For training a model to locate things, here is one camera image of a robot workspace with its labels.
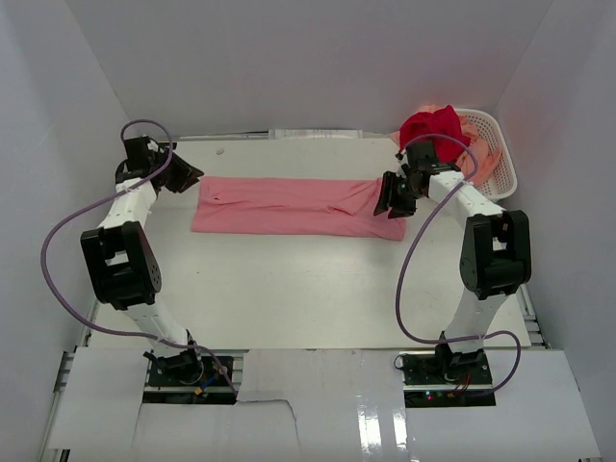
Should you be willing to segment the pink t-shirt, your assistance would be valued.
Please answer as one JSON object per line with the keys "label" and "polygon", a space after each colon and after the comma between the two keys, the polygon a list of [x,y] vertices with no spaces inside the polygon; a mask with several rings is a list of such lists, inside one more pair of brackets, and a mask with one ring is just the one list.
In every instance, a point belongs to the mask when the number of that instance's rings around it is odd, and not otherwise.
{"label": "pink t-shirt", "polygon": [[200,183],[192,231],[327,235],[400,242],[406,221],[376,216],[381,181],[210,176]]}

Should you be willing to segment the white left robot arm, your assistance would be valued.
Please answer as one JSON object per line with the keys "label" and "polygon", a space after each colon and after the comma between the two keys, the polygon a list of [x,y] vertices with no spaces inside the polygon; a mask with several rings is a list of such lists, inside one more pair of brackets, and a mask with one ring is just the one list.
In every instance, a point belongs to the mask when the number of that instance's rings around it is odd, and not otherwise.
{"label": "white left robot arm", "polygon": [[151,344],[156,357],[172,357],[170,372],[192,384],[203,373],[203,360],[179,350],[194,343],[162,302],[163,276],[144,232],[160,191],[184,193],[203,172],[182,160],[166,142],[149,137],[123,142],[126,160],[115,171],[119,197],[97,228],[82,233],[80,244],[99,302],[130,318]]}

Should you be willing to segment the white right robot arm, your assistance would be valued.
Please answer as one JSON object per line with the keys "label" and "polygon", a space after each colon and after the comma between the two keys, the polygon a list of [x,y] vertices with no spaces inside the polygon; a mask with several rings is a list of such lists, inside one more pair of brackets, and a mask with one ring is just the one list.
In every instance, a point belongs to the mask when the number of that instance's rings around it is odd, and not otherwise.
{"label": "white right robot arm", "polygon": [[459,382],[484,357],[489,327],[504,302],[531,276],[529,220],[482,194],[454,163],[439,160],[439,135],[420,135],[397,154],[397,171],[383,174],[374,214],[409,218],[422,198],[434,212],[447,211],[463,231],[459,274],[464,286],[458,308],[435,348],[434,370],[448,384]]}

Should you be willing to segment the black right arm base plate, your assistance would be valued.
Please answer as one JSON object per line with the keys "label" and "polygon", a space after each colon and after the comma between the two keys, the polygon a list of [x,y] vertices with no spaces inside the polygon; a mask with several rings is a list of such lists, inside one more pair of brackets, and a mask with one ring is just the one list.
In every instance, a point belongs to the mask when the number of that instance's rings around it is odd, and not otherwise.
{"label": "black right arm base plate", "polygon": [[482,349],[452,360],[431,351],[404,351],[394,359],[394,368],[402,373],[405,391],[482,391],[493,386]]}

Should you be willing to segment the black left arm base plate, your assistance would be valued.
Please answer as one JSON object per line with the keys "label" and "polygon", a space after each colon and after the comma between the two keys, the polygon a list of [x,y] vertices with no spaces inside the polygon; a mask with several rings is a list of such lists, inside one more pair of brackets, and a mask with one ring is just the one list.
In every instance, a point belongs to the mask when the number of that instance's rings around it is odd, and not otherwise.
{"label": "black left arm base plate", "polygon": [[146,386],[157,391],[191,388],[193,391],[203,386],[226,387],[228,383],[222,376],[225,372],[229,378],[233,376],[234,358],[219,356],[219,364],[207,353],[181,351],[171,357],[156,357],[152,352],[143,356],[149,361]]}

